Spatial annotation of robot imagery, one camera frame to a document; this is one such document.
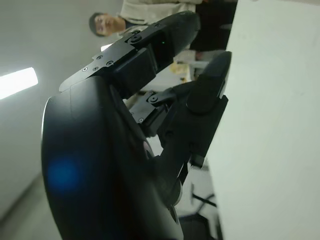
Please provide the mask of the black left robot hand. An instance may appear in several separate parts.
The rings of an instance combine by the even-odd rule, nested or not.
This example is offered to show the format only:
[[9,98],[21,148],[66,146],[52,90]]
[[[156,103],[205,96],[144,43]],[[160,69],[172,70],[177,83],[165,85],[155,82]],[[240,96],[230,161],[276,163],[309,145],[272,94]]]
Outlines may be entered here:
[[210,240],[208,220],[178,216],[188,167],[201,168],[226,109],[232,54],[197,80],[125,100],[168,67],[200,30],[183,11],[135,30],[66,79],[46,103],[42,175],[64,240]]

